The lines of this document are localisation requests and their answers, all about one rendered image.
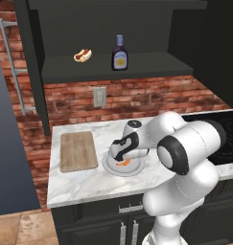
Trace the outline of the black drawer front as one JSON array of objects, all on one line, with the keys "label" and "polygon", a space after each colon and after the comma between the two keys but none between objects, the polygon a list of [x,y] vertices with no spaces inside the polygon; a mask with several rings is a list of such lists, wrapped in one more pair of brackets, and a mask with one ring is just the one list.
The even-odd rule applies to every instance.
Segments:
[{"label": "black drawer front", "polygon": [[143,194],[109,198],[101,201],[82,203],[77,205],[52,208],[52,216],[57,226],[71,225],[79,220],[93,216],[106,216],[108,214],[120,214],[118,205],[125,208],[128,204],[137,206],[142,204]]}]

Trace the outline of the wooden cutting board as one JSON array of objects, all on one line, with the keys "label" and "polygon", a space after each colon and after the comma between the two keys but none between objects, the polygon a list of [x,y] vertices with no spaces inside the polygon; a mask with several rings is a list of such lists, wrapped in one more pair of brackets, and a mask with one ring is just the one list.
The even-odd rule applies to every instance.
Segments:
[{"label": "wooden cutting board", "polygon": [[60,136],[60,171],[72,172],[98,166],[93,135],[90,131],[65,133]]}]

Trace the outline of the white round plate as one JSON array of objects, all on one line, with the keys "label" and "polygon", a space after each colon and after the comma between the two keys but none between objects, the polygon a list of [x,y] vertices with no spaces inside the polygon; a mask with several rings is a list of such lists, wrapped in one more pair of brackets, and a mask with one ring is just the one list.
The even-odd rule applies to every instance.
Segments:
[{"label": "white round plate", "polygon": [[116,163],[120,162],[114,160],[109,152],[104,155],[103,166],[106,171],[113,175],[131,177],[140,173],[145,167],[145,163],[142,158],[130,159],[129,165],[125,167],[117,167]]}]

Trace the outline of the black cabinet door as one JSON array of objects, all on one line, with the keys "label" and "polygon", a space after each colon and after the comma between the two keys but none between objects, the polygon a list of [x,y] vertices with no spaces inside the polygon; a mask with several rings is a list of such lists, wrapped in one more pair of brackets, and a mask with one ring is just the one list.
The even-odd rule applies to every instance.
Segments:
[{"label": "black cabinet door", "polygon": [[28,0],[13,0],[18,28],[21,35],[23,50],[27,63],[30,82],[35,100],[35,109],[39,115],[45,135],[50,135],[49,118],[41,74],[38,68],[35,42],[32,34]]}]

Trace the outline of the black open wall cabinet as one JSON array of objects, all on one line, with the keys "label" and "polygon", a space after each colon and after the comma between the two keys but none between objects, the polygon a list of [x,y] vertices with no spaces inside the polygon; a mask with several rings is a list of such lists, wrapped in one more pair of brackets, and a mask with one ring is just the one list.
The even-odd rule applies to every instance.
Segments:
[{"label": "black open wall cabinet", "polygon": [[[28,0],[38,16],[43,82],[191,75],[168,52],[173,11],[203,10],[205,0]],[[128,68],[111,68],[117,35],[124,37]],[[74,55],[90,49],[86,62]]]}]

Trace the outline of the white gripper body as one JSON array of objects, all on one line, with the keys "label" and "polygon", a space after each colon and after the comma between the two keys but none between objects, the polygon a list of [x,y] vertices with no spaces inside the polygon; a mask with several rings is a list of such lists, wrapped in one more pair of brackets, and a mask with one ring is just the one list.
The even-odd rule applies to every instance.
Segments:
[{"label": "white gripper body", "polygon": [[127,159],[136,159],[146,157],[149,154],[148,149],[134,149],[126,154]]}]

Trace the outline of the dark condiment bottle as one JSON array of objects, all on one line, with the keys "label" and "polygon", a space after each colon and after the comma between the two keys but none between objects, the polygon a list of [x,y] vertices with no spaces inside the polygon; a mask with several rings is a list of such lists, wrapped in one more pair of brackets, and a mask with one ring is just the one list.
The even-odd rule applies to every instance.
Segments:
[{"label": "dark condiment bottle", "polygon": [[121,34],[117,35],[117,46],[112,52],[111,68],[114,71],[125,71],[128,68],[128,52]]}]

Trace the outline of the black hob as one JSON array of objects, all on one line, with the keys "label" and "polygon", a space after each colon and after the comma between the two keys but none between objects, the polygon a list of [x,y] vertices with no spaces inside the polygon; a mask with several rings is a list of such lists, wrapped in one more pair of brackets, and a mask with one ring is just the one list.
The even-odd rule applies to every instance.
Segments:
[{"label": "black hob", "polygon": [[226,133],[226,142],[209,157],[209,161],[215,166],[233,163],[233,111],[185,115],[183,119],[186,122],[212,120],[219,123]]}]

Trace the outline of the grey wall outlet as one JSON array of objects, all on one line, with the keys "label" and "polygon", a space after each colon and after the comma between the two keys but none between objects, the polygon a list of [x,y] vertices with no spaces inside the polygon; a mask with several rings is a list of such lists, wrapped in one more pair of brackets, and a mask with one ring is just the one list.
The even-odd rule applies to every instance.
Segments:
[{"label": "grey wall outlet", "polygon": [[106,88],[94,87],[93,88],[93,104],[95,107],[106,106]]}]

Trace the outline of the black base cupboard door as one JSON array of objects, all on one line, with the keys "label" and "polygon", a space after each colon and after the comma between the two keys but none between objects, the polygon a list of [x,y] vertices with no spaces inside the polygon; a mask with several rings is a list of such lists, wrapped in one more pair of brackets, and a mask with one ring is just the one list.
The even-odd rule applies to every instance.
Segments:
[{"label": "black base cupboard door", "polygon": [[153,227],[154,217],[151,217],[143,212],[132,213],[128,217],[127,245],[131,245],[132,225],[134,219],[139,224],[137,245],[142,245],[143,239]]},{"label": "black base cupboard door", "polygon": [[121,222],[125,215],[89,220],[84,223],[56,227],[59,245],[120,245]]}]

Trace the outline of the black oven front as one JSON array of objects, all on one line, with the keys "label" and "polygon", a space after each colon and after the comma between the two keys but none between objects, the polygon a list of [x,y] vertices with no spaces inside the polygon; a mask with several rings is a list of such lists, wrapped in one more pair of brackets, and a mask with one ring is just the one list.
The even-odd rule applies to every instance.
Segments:
[{"label": "black oven front", "polygon": [[183,221],[180,234],[188,245],[233,243],[233,179],[218,182]]}]

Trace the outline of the grey fridge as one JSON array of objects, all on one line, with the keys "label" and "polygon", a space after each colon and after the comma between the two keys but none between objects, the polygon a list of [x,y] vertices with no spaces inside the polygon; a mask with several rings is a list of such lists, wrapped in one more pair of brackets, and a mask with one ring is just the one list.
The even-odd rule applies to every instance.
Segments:
[{"label": "grey fridge", "polygon": [[0,215],[40,208],[0,65]]}]

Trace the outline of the hot dog in bun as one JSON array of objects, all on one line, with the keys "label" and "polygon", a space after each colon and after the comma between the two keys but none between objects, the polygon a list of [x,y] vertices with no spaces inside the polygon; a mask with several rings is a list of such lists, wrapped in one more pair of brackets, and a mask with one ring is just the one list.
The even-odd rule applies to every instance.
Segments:
[{"label": "hot dog in bun", "polygon": [[74,60],[77,62],[86,62],[92,56],[90,49],[82,49],[79,53],[74,55]]}]

